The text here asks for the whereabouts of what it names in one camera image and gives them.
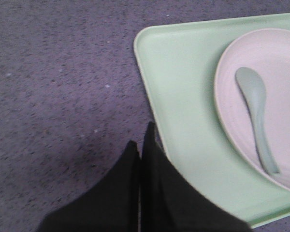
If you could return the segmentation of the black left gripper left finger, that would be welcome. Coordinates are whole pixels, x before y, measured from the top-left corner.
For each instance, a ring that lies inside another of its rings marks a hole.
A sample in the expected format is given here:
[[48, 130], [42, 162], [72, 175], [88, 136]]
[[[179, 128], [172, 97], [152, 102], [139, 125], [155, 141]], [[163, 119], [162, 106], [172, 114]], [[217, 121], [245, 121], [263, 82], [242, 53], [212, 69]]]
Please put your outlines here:
[[48, 214], [39, 232], [138, 231], [140, 157], [129, 141], [111, 170], [89, 191]]

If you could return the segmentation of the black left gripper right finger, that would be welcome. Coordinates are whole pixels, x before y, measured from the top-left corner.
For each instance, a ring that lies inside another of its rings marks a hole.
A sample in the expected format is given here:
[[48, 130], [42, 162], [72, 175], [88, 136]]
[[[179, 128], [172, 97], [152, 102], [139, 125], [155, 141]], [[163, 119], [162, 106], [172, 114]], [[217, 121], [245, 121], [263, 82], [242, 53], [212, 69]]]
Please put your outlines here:
[[149, 122], [141, 171], [143, 232], [250, 232], [250, 226], [219, 208], [190, 185], [156, 142]]

